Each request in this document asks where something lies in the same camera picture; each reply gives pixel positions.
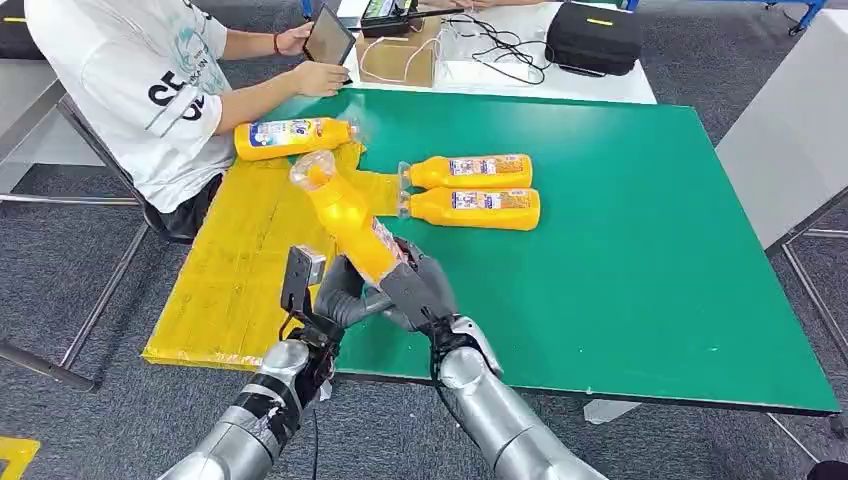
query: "yellow bottle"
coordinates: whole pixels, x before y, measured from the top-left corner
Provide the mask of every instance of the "yellow bottle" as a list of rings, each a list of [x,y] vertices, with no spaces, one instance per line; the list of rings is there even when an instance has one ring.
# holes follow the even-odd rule
[[[451,227],[533,230],[542,211],[532,188],[454,190],[438,187],[416,195],[400,194],[400,217],[415,217]]]
[[[481,157],[431,157],[421,163],[401,163],[401,188],[528,188],[533,163],[524,154]]]
[[[404,255],[392,233],[371,215],[359,191],[336,172],[333,152],[320,150],[301,157],[289,178],[309,195],[318,220],[370,285],[380,281]]]
[[[332,150],[355,134],[356,127],[344,120],[306,118],[245,123],[236,127],[234,141],[239,157],[253,161]]]

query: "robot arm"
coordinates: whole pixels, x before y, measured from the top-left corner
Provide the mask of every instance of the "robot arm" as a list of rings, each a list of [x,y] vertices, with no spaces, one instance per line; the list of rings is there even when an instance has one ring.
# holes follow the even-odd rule
[[[467,317],[455,319],[454,334],[485,337]],[[486,347],[448,351],[438,366],[439,381],[456,400],[464,429],[498,478],[606,480],[575,456],[499,378],[500,367]]]
[[[304,408],[332,376],[344,329],[389,307],[395,323],[430,338],[430,373],[439,396],[454,398],[457,421],[499,478],[606,480],[501,382],[492,348],[473,320],[456,314],[438,263],[413,245],[402,247],[409,262],[380,282],[383,293],[365,300],[362,279],[349,262],[334,263],[315,312],[308,287],[321,281],[324,259],[293,247],[281,302],[303,326],[271,347],[212,432],[160,480],[264,478],[300,427]],[[445,406],[454,414],[447,401]]]
[[[302,326],[268,350],[209,435],[160,480],[265,478],[300,428],[304,409],[332,376],[344,336],[344,327],[326,316],[331,311],[311,308],[308,287],[321,281],[324,264],[323,256],[292,248],[281,303],[289,312],[286,323],[296,318]]]
[[[409,262],[398,265],[380,288],[411,325],[431,342],[430,374],[437,389],[444,385],[455,399],[457,422],[480,448],[498,478],[545,480],[606,480],[562,444],[526,402],[501,382],[503,370],[483,331],[468,317],[456,315],[422,278],[444,277],[441,267],[399,240]],[[451,410],[439,390],[445,407]]]

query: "black pants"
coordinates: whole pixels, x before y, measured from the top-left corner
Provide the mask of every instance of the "black pants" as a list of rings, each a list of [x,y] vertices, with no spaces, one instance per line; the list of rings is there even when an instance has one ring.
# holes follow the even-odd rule
[[[218,193],[223,175],[217,175],[209,181],[194,197],[184,201],[171,213],[160,213],[159,218],[172,234],[194,238],[197,235],[212,199]]]

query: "gray carpet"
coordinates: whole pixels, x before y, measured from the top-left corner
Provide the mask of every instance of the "gray carpet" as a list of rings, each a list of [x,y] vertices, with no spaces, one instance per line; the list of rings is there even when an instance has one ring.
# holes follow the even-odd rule
[[[230,26],[277,30],[297,21],[297,5],[267,0],[198,3]],[[643,62],[659,101],[693,105],[717,141],[791,48],[791,21],[758,4],[644,0]],[[225,70],[235,86],[288,68],[239,62]],[[102,168],[37,166],[27,193],[116,193]],[[140,224],[133,208],[0,204],[0,316],[13,343],[58,359]],[[848,227],[840,211],[825,220]],[[834,313],[848,328],[848,242],[798,244]],[[147,364],[138,354],[173,286],[187,248],[149,236],[106,309],[75,369],[103,380],[78,394],[0,361],[0,435],[35,438],[42,449],[28,479],[150,479],[185,455],[221,414],[246,375]],[[773,266],[843,405],[848,368],[782,257]],[[644,405],[591,426],[583,402],[525,395],[577,454],[614,480],[800,479],[812,461],[766,415]],[[848,460],[822,419],[780,415],[821,459]],[[309,478],[312,422],[271,478]],[[491,478],[431,389],[340,381],[319,407],[322,479]]]

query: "yellow mat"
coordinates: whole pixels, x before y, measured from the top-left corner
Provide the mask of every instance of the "yellow mat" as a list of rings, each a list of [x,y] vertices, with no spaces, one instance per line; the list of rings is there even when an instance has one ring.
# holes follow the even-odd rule
[[[0,437],[0,460],[6,460],[6,469],[2,471],[0,480],[18,480],[24,474],[29,462],[35,457],[35,452],[41,447],[41,442],[27,438]]]
[[[357,143],[336,149],[339,173],[367,192],[374,214],[394,215],[397,178],[356,170],[363,151]],[[236,161],[224,177],[142,352],[147,361],[252,370],[277,340],[289,247],[308,245],[328,265],[336,255],[289,168],[287,159]]]

